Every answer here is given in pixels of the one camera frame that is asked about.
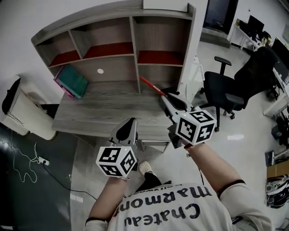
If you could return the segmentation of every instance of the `desk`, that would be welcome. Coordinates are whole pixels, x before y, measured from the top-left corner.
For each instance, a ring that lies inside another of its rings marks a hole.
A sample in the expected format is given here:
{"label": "desk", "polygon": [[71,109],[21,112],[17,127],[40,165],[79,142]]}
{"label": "desk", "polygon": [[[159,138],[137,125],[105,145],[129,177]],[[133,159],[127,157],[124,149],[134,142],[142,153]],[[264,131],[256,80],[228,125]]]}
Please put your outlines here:
{"label": "desk", "polygon": [[281,79],[282,75],[279,74],[275,68],[273,68],[273,72],[274,72],[274,75],[276,76],[277,80],[279,81],[280,85],[282,86],[284,93],[278,97],[278,100],[276,100],[270,107],[268,107],[263,112],[263,115],[265,115],[265,116],[278,115],[288,106],[288,103],[289,103],[289,84],[285,85],[283,83],[283,80]]}
{"label": "desk", "polygon": [[250,41],[250,42],[254,45],[254,47],[256,47],[257,49],[258,49],[259,47],[261,47],[261,44],[258,44],[257,42],[253,41],[243,30],[240,29],[240,27],[238,27],[238,26],[236,26],[236,25],[234,25],[234,29],[233,29],[232,35],[231,35],[231,37],[230,37],[230,39],[229,39],[230,43],[232,43],[232,38],[233,38],[233,35],[234,35],[234,33],[235,33],[236,30],[240,31],[240,33],[241,33],[242,36],[243,36],[243,40],[242,40],[242,42],[241,42],[241,44],[240,44],[240,46],[241,46],[241,47],[240,47],[240,50],[243,49],[244,43],[245,43],[246,40]]}
{"label": "desk", "polygon": [[[166,85],[156,83],[158,87]],[[159,96],[149,87],[143,89],[142,94],[137,92],[136,81],[90,83],[81,99],[63,96],[52,129],[109,137],[117,125],[134,117],[139,139],[169,140],[168,127],[172,123],[159,106]]]}

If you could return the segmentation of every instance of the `computer monitor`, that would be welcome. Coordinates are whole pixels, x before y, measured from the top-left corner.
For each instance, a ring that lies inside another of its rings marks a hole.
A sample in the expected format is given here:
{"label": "computer monitor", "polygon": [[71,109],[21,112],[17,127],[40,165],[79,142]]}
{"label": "computer monitor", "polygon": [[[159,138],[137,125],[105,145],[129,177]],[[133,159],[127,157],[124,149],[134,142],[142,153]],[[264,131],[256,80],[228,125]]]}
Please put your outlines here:
{"label": "computer monitor", "polygon": [[264,24],[262,22],[260,22],[258,19],[256,19],[255,17],[253,17],[252,15],[250,15],[247,27],[248,27],[248,31],[250,33],[250,36],[254,40],[256,38],[257,34],[259,36],[262,34]]}
{"label": "computer monitor", "polygon": [[272,50],[276,53],[286,68],[289,69],[289,50],[278,38],[275,39]]}

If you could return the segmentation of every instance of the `black sleeve cuff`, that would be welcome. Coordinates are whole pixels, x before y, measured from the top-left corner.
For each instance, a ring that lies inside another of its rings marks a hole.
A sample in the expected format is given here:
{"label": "black sleeve cuff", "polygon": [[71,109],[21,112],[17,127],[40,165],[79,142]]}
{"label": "black sleeve cuff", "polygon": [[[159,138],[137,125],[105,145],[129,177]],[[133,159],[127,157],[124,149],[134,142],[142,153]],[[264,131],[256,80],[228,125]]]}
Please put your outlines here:
{"label": "black sleeve cuff", "polygon": [[102,221],[102,222],[106,222],[106,220],[103,220],[103,219],[99,219],[99,218],[95,218],[95,217],[90,217],[86,220],[85,222],[85,226],[86,226],[86,223],[89,222],[89,221]]}
{"label": "black sleeve cuff", "polygon": [[243,180],[236,180],[236,181],[234,181],[234,182],[226,185],[225,187],[223,187],[223,188],[220,190],[220,192],[218,193],[218,194],[219,194],[218,197],[220,198],[221,194],[222,194],[228,187],[230,187],[230,186],[232,186],[232,185],[240,184],[240,183],[246,184]]}

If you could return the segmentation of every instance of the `white t-shirt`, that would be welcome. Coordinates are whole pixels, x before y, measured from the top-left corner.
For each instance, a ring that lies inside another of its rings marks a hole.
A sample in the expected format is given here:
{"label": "white t-shirt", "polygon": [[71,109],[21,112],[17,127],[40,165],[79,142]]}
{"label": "white t-shirt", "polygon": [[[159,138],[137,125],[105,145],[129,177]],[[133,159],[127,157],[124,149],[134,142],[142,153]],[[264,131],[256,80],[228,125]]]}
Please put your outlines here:
{"label": "white t-shirt", "polygon": [[88,221],[86,231],[271,231],[259,201],[244,183],[228,187],[220,198],[198,184],[162,185],[123,199],[109,223]]}

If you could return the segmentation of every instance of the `forearm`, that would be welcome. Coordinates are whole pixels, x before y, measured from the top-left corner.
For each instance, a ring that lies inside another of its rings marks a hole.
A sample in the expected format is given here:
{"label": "forearm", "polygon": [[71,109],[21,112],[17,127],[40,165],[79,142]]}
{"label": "forearm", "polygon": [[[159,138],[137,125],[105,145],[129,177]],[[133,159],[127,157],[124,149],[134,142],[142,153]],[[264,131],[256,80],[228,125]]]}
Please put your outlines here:
{"label": "forearm", "polygon": [[223,187],[241,179],[230,164],[204,143],[190,149],[189,154],[217,194]]}
{"label": "forearm", "polygon": [[98,200],[94,203],[89,217],[109,221],[117,206],[122,202],[126,190],[126,181],[110,177],[101,192]]}

